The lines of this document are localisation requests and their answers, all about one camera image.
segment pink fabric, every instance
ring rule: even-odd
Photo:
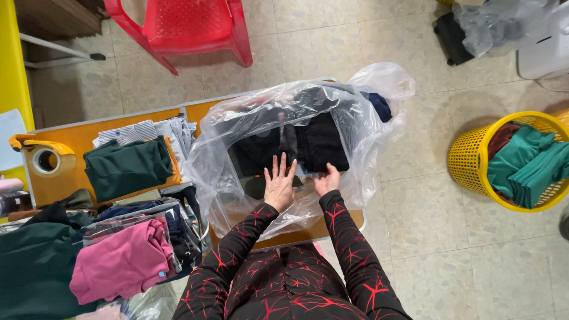
[[[126,320],[126,316],[121,313],[121,306],[109,306],[97,309],[95,312],[78,315],[75,320]]]
[[[164,227],[149,220],[83,248],[69,288],[81,305],[100,298],[130,298],[166,280],[168,259],[172,248],[164,238]]]
[[[314,241],[312,244],[313,244],[314,247],[316,248],[316,251],[318,251],[318,253],[319,253],[321,256],[324,256],[324,252],[322,252],[322,248],[320,247],[320,245],[318,244],[318,242]]]

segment orange table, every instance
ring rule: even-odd
[[[201,100],[189,102],[178,106],[151,110],[147,112],[139,112],[126,114],[93,121],[78,122],[64,126],[41,129],[30,133],[36,134],[36,140],[47,140],[61,142],[70,147],[76,154],[76,165],[73,171],[67,174],[61,174],[58,177],[43,178],[33,171],[28,170],[25,165],[28,184],[30,185],[30,194],[34,206],[43,206],[54,201],[64,199],[79,188],[86,188],[93,195],[93,188],[89,183],[87,175],[85,175],[85,161],[83,154],[93,150],[93,140],[98,137],[98,133],[104,130],[120,128],[126,125],[136,124],[144,120],[161,121],[170,117],[174,117],[179,113],[184,113],[188,122],[197,122],[196,135],[200,133],[199,122],[208,113],[209,109],[218,102],[231,99],[240,95],[248,94],[248,92],[237,95],[225,96],[216,99]],[[26,160],[29,161],[29,152],[25,153]],[[128,198],[139,194],[135,192],[119,199]],[[365,213],[363,210],[351,210],[350,214],[356,222],[356,226],[362,230],[365,227]],[[210,231],[212,243],[216,244],[218,238],[214,231]],[[328,230],[324,223],[324,218],[317,221],[312,227],[301,231],[291,232],[284,235],[276,236],[272,239],[259,241],[254,249],[264,249],[269,247],[281,247],[285,245],[306,243],[314,240],[320,240],[328,237]]]

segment clear plastic bag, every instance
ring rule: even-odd
[[[161,284],[136,294],[97,306],[97,311],[78,315],[77,320],[169,320],[179,298],[172,283]]]
[[[379,93],[394,107],[389,123],[381,122],[361,88]],[[185,164],[196,183],[201,213],[216,235],[224,236],[262,201],[245,194],[228,154],[232,144],[287,124],[306,126],[311,117],[323,112],[330,112],[334,119],[349,163],[340,182],[345,204],[348,209],[364,208],[376,191],[378,157],[392,141],[390,137],[405,125],[401,101],[414,93],[415,80],[403,68],[376,63],[348,84],[297,81],[218,103],[200,122],[201,134]],[[321,217],[314,182],[311,178],[303,182],[293,204],[260,240],[310,227]]]
[[[535,44],[547,30],[556,6],[549,0],[488,0],[481,6],[454,3],[452,11],[466,38],[463,45],[479,58],[490,49],[504,53]]]

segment chair leg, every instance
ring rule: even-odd
[[[166,58],[164,58],[163,56],[157,55],[153,52],[149,53],[154,57],[154,59],[156,59],[158,62],[160,62],[161,65],[163,65],[166,69],[168,69],[170,72],[172,72],[173,75],[175,76],[179,76],[176,68],[174,68],[174,66],[168,62],[168,60],[166,60]]]
[[[235,52],[243,67],[249,68],[253,64],[253,55],[249,45],[249,34],[245,24],[245,16],[241,1],[232,0],[229,2],[231,13],[233,14],[234,25],[232,28],[233,45],[231,50]]]

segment metal stand leg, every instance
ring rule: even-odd
[[[38,45],[43,46],[43,47],[47,47],[50,49],[65,52],[66,54],[70,54],[70,55],[74,56],[72,58],[63,58],[63,59],[56,59],[56,60],[45,61],[45,62],[37,62],[37,63],[24,61],[24,65],[26,67],[48,68],[48,67],[55,67],[57,65],[66,65],[66,64],[81,63],[81,62],[87,62],[87,61],[106,60],[106,57],[102,54],[84,54],[83,52],[73,50],[73,49],[69,49],[69,48],[66,48],[64,46],[60,46],[58,44],[51,43],[51,42],[45,41],[45,40],[41,40],[41,39],[38,39],[36,37],[25,35],[22,33],[20,33],[20,39],[27,41],[27,42],[38,44]]]

